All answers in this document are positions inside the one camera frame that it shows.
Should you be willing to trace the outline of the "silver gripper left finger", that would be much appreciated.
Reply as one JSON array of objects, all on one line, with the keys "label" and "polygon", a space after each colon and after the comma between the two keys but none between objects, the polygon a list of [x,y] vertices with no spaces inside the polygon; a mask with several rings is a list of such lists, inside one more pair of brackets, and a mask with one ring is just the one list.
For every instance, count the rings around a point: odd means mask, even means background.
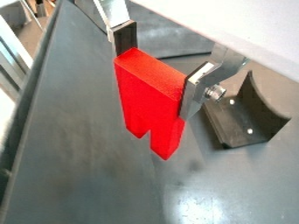
[{"label": "silver gripper left finger", "polygon": [[136,22],[129,18],[125,0],[75,0],[75,4],[105,30],[116,55],[137,47]]}]

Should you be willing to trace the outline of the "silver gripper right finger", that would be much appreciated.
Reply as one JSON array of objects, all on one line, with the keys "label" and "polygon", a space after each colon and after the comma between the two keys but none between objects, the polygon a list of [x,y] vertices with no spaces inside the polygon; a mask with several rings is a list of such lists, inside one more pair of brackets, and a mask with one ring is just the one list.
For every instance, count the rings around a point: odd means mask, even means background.
[{"label": "silver gripper right finger", "polygon": [[209,59],[184,79],[179,109],[179,116],[184,121],[195,115],[208,99],[220,101],[227,92],[220,82],[235,75],[247,62],[247,57],[224,45],[213,45]]}]

